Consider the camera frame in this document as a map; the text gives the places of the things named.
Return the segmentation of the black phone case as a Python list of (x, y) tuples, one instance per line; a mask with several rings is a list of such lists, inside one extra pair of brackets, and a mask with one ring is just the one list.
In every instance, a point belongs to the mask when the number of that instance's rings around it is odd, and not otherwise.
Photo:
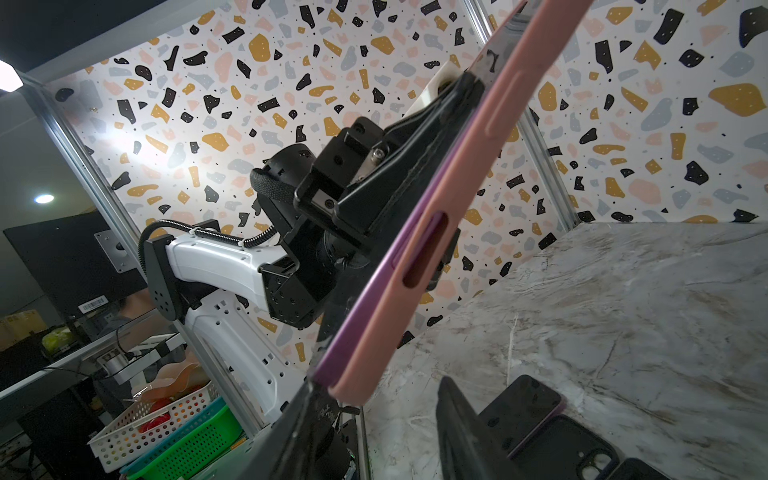
[(551, 419), (511, 460), (524, 479), (607, 479), (620, 464), (609, 442), (566, 415)]

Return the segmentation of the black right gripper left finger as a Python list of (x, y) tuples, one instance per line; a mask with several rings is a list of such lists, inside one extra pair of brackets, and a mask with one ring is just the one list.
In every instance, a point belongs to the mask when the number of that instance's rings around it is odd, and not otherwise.
[(342, 424), (340, 416), (357, 416), (327, 389), (306, 381), (259, 447), (239, 479), (358, 479), (356, 421)]

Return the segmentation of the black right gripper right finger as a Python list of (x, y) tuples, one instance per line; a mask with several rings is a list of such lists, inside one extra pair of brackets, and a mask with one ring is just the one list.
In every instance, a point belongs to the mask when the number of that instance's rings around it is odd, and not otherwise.
[(441, 379), (436, 419), (444, 479), (523, 478), (450, 377)]

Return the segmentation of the large black phone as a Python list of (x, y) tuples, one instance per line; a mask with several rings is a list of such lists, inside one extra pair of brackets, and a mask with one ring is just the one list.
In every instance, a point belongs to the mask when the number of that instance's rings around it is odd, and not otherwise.
[(565, 399), (534, 377), (517, 377), (479, 414), (493, 443), (508, 458), (547, 421), (560, 413)]

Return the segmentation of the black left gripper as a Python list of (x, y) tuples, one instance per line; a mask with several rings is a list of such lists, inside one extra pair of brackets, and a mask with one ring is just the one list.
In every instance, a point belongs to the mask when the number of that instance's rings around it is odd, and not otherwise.
[(420, 112), (381, 129), (366, 117), (342, 131), (295, 191), (294, 206), (349, 249), (369, 252), (398, 203), (418, 201), (479, 105), (484, 84), (462, 74)]

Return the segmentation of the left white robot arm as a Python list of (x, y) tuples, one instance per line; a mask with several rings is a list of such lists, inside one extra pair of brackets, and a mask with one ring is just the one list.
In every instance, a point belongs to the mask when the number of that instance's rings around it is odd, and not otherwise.
[(157, 308), (241, 374), (267, 419), (281, 415), (300, 378), (247, 331), (241, 302), (297, 329), (321, 320), (312, 380), (364, 403), (412, 315), (385, 298), (396, 270), (419, 294), (450, 259), (458, 231), (426, 207), (484, 90), (472, 74), (451, 74), (389, 127), (361, 117), (319, 154), (302, 143), (280, 150), (250, 173), (271, 222), (256, 237), (227, 235), (213, 220), (144, 230), (139, 256)]

